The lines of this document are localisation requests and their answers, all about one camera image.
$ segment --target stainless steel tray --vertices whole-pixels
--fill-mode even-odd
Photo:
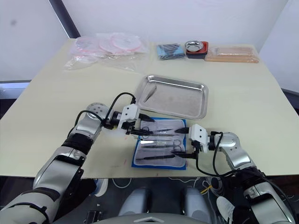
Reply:
[[[141,109],[193,120],[206,115],[207,96],[204,84],[155,75],[145,77],[136,91]]]

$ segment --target white table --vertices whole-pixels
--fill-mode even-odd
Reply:
[[[117,94],[134,92],[145,74],[94,64],[65,71],[69,40],[32,80],[0,121],[0,175],[33,177],[66,138],[77,113],[92,102],[108,106]],[[267,175],[299,174],[299,116],[263,62],[215,63],[204,60],[158,61],[156,53],[146,74],[205,83],[209,88],[207,114],[199,123],[208,131],[236,133],[260,170]],[[129,103],[120,98],[121,110]],[[169,117],[154,112],[150,116]],[[84,178],[204,176],[195,160],[186,171],[132,168],[133,136],[103,130],[83,165]],[[216,167],[228,171],[225,156]],[[200,167],[212,172],[213,153],[200,154]]]

